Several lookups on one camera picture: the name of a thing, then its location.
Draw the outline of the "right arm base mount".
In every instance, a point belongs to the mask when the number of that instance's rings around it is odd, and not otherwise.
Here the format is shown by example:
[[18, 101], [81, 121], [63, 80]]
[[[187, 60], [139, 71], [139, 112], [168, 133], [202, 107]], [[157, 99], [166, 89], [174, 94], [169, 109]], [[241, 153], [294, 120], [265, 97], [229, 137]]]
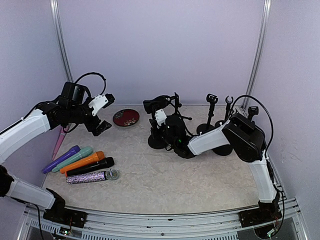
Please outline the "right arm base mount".
[[242, 228], [260, 225], [282, 218], [282, 213], [279, 209], [270, 210], [268, 208], [260, 207], [240, 211], [238, 215]]

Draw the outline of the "orange microphone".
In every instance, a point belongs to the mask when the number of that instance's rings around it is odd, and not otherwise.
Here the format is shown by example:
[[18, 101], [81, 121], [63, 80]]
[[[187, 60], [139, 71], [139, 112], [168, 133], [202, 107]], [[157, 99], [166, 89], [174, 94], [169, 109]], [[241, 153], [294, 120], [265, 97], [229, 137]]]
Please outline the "orange microphone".
[[71, 163], [71, 164], [61, 168], [59, 170], [59, 172], [61, 174], [65, 174], [66, 175], [67, 171], [74, 170], [74, 169], [77, 169], [77, 168], [92, 164], [94, 162], [98, 162], [98, 161], [100, 161], [100, 160], [102, 160], [104, 158], [105, 158], [105, 154], [102, 151], [97, 151], [97, 152], [93, 153], [90, 156], [82, 158], [82, 159], [80, 159], [80, 160], [78, 160], [78, 161], [76, 161], [74, 163]]

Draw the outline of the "mint green microphone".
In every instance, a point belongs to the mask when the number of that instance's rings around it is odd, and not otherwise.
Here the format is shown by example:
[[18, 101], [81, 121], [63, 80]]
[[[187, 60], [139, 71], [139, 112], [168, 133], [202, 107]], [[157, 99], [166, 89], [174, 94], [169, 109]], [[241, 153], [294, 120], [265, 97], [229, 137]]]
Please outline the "mint green microphone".
[[93, 148], [90, 146], [84, 147], [82, 148], [80, 151], [78, 151], [77, 153], [75, 153], [74, 155], [68, 157], [66, 160], [62, 161], [61, 163], [59, 163], [57, 166], [55, 166], [51, 171], [53, 173], [58, 172], [60, 169], [78, 161], [81, 160], [85, 157], [88, 157], [89, 155], [91, 155], [93, 153]]

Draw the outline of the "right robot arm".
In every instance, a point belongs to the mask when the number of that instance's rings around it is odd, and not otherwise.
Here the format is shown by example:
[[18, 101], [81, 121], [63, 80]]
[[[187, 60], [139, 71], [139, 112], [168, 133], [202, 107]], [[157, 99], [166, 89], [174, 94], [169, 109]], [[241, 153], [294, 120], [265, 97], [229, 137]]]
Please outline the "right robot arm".
[[259, 113], [258, 107], [251, 107], [245, 117], [233, 108], [236, 99], [227, 100], [224, 120], [216, 126], [206, 124], [192, 134], [187, 129], [179, 108], [179, 95], [160, 95], [152, 100], [144, 100], [143, 107], [149, 120], [151, 135], [148, 145], [156, 150], [173, 150], [179, 157], [191, 159], [212, 150], [217, 155], [227, 156], [234, 151], [245, 162], [253, 175], [259, 199], [256, 218], [266, 222], [279, 211], [280, 190], [274, 184], [273, 169], [269, 163], [270, 143], [265, 133], [252, 120]]

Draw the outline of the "pink microphone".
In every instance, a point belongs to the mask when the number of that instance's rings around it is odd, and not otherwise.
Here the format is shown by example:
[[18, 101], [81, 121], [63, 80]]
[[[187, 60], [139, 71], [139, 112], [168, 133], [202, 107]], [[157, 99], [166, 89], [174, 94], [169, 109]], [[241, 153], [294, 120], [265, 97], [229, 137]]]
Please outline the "pink microphone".
[[59, 151], [59, 149], [60, 149], [60, 147], [61, 147], [61, 145], [62, 145], [62, 143], [64, 141], [64, 138], [66, 136], [66, 132], [67, 131], [68, 131], [67, 127], [60, 129], [59, 136], [58, 136], [58, 139], [56, 141], [56, 144], [55, 144], [55, 147], [54, 147], [54, 150], [53, 150], [53, 154], [52, 154], [52, 158], [51, 158], [52, 161], [56, 158], [57, 153], [58, 153], [58, 151]]

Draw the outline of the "black glitter mic stand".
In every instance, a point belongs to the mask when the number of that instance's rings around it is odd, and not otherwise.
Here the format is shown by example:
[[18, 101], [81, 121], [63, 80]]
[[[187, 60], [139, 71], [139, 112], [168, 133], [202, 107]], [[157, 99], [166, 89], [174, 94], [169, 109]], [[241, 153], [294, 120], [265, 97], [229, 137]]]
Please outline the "black glitter mic stand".
[[163, 124], [167, 118], [164, 108], [169, 105], [169, 99], [168, 95], [160, 95], [152, 100], [144, 100], [142, 102], [145, 112], [151, 114], [151, 119], [149, 119], [151, 135], [148, 137], [147, 142], [152, 149], [161, 150], [168, 145], [163, 138]]

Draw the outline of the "black mint mic stand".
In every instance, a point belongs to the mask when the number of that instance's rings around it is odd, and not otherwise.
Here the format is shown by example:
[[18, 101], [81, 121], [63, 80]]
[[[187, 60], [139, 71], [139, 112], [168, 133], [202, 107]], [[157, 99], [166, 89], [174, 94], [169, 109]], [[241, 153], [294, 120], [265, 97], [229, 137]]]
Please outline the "black mint mic stand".
[[232, 153], [233, 148], [231, 145], [222, 145], [220, 147], [216, 147], [212, 149], [212, 151], [219, 156], [228, 156]]

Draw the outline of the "black purple mic stand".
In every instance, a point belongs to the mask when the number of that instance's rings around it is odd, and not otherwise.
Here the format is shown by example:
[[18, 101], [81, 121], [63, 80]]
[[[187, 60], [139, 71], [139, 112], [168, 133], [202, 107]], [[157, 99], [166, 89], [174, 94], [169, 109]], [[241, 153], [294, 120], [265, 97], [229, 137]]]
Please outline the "black purple mic stand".
[[253, 117], [257, 116], [259, 114], [259, 107], [258, 106], [249, 106], [247, 111], [248, 111], [247, 119], [250, 122], [254, 123], [255, 121], [253, 120]]

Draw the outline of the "black tripod mic stand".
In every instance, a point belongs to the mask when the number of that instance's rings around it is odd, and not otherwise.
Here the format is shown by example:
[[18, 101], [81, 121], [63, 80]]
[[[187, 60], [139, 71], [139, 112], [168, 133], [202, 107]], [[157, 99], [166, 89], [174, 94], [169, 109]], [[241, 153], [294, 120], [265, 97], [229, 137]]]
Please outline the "black tripod mic stand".
[[174, 107], [174, 115], [178, 116], [182, 121], [184, 121], [184, 120], [191, 121], [192, 120], [191, 117], [183, 116], [180, 113], [179, 108], [182, 107], [182, 104], [180, 102], [180, 96], [176, 92], [172, 96], [165, 95], [164, 98], [165, 98], [165, 102], [166, 102], [167, 106], [171, 105]]

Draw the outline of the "black microphone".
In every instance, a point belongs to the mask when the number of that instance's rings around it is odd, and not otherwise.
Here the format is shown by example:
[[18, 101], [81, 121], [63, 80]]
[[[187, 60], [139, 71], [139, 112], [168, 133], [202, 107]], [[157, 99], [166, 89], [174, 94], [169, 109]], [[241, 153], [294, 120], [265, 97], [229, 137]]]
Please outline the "black microphone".
[[85, 166], [81, 166], [72, 170], [68, 170], [65, 173], [66, 177], [76, 176], [91, 173], [97, 170], [107, 169], [115, 165], [113, 157], [105, 157], [102, 160], [90, 163]]

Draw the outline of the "black orange mic stand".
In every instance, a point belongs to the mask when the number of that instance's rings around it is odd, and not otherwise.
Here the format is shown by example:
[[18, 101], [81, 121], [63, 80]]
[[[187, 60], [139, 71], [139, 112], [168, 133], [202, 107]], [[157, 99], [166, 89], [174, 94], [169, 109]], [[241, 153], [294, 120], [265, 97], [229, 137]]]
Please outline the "black orange mic stand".
[[196, 129], [197, 134], [210, 131], [214, 128], [214, 126], [211, 125], [211, 120], [212, 120], [212, 117], [214, 116], [215, 105], [218, 102], [218, 97], [216, 95], [209, 93], [206, 96], [206, 101], [209, 103], [207, 122], [202, 123], [197, 127], [197, 129]]

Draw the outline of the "purple microphone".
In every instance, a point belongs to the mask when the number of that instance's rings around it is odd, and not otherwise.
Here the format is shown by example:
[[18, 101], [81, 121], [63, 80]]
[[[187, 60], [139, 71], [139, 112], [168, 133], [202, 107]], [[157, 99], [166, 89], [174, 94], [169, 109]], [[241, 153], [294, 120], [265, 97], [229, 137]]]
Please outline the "purple microphone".
[[78, 153], [80, 151], [80, 147], [78, 145], [75, 145], [73, 147], [71, 147], [67, 152], [65, 152], [63, 155], [61, 155], [60, 157], [58, 157], [56, 160], [52, 161], [51, 163], [49, 163], [48, 165], [46, 165], [41, 172], [43, 174], [46, 174], [48, 172], [50, 172], [54, 167], [56, 167], [58, 164], [62, 163], [63, 161], [65, 161], [66, 159], [68, 159], [69, 157], [75, 155], [76, 153]]

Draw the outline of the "glitter rhinestone microphone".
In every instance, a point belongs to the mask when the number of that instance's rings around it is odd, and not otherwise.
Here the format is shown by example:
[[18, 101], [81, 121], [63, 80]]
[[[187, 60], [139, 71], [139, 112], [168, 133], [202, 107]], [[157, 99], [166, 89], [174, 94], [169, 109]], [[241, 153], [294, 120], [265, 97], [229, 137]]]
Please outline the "glitter rhinestone microphone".
[[85, 173], [80, 175], [69, 176], [66, 178], [68, 185], [84, 184], [84, 183], [95, 183], [103, 181], [114, 181], [117, 180], [120, 173], [116, 169], [108, 169], [106, 171], [98, 171]]

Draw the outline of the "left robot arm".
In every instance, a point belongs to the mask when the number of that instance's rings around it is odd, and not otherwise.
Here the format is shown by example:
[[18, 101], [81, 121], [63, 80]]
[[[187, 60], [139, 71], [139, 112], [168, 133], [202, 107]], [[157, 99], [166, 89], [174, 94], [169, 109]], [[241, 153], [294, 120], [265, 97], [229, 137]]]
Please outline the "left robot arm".
[[[89, 76], [100, 77], [103, 81], [101, 92], [95, 96], [86, 85], [80, 84], [83, 78]], [[5, 162], [20, 149], [57, 127], [84, 125], [95, 137], [109, 129], [111, 124], [98, 116], [101, 110], [115, 102], [114, 95], [107, 93], [106, 88], [107, 79], [101, 73], [85, 73], [74, 82], [65, 82], [57, 97], [36, 103], [25, 116], [0, 132], [2, 198], [14, 199], [49, 210], [50, 214], [61, 223], [70, 218], [69, 209], [62, 205], [64, 202], [62, 197], [53, 190], [44, 189], [17, 177], [5, 167]]]

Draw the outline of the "black pink mic stand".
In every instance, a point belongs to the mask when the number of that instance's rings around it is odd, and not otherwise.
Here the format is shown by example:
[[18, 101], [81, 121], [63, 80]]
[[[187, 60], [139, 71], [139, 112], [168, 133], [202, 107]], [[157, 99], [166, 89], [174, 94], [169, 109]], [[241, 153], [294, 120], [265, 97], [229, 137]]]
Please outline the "black pink mic stand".
[[231, 106], [232, 106], [233, 102], [234, 102], [234, 97], [233, 96], [231, 96], [231, 99], [229, 99], [229, 96], [227, 96], [225, 98], [226, 107], [225, 107], [224, 119], [217, 121], [215, 123], [215, 125], [214, 125], [215, 127], [220, 127], [228, 119], [228, 116], [229, 116], [229, 113], [230, 113], [230, 109], [231, 109]]

